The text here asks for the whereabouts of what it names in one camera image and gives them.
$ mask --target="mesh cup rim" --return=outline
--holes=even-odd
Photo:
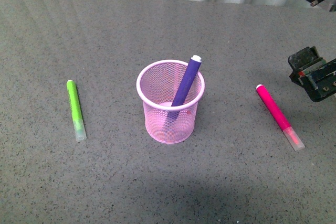
[[[140,87],[140,81],[141,78],[143,77],[143,75],[152,67],[163,64],[163,63],[178,63],[178,64],[182,64],[185,66],[188,66],[188,63],[184,62],[184,61],[180,61],[180,60],[159,60],[157,62],[154,62],[150,65],[148,65],[147,67],[145,67],[139,74],[138,78],[137,78],[137,85],[136,85],[136,90],[141,98],[141,100],[143,102],[145,102],[147,105],[158,109],[158,110],[164,110],[164,111],[180,111],[180,110],[185,110],[190,108],[191,106],[195,105],[202,97],[203,93],[204,93],[204,89],[205,89],[205,82],[204,82],[204,78],[202,76],[202,74],[200,72],[197,73],[200,81],[201,81],[201,90],[199,91],[198,95],[189,103],[186,103],[184,105],[181,106],[174,106],[174,107],[166,107],[166,106],[162,106],[159,104],[156,104],[154,102],[152,102],[151,100],[149,100],[142,92],[141,87]]]

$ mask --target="speckled gray surface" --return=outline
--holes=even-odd
[[[1,223],[336,222],[336,100],[309,100],[287,58],[335,58],[318,9],[160,0],[0,0]],[[145,130],[135,81],[203,57],[193,134]],[[88,139],[75,141],[66,81]],[[263,83],[306,148],[294,152]]]

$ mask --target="translucent marker cap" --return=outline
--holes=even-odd
[[[288,141],[290,142],[295,151],[299,151],[305,147],[301,139],[299,138],[299,136],[296,134],[296,132],[293,130],[292,127],[288,127],[287,129],[284,129],[282,132],[285,134],[286,138],[288,139]]]
[[[73,121],[74,123],[74,129],[75,129],[75,135],[77,142],[83,141],[86,139],[86,132],[84,128],[84,122],[83,119],[77,119]]]

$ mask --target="purple marker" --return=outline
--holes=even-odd
[[[185,73],[183,75],[180,86],[178,87],[178,90],[176,92],[172,106],[183,105],[189,93],[189,89],[191,88],[191,85],[193,84],[193,81],[198,73],[201,63],[202,59],[200,56],[194,55],[193,57],[191,57],[187,69],[185,70]],[[178,117],[178,113],[179,111],[169,112],[165,122],[167,123],[167,120],[176,120]]]

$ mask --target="pink marker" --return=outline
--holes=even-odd
[[[257,93],[268,108],[269,112],[271,112],[275,121],[278,123],[279,127],[285,134],[286,138],[288,139],[294,150],[298,151],[300,149],[303,149],[304,144],[302,143],[301,139],[297,136],[296,132],[293,130],[292,126],[287,121],[271,95],[268,93],[267,89],[264,87],[264,85],[259,84],[257,86]]]

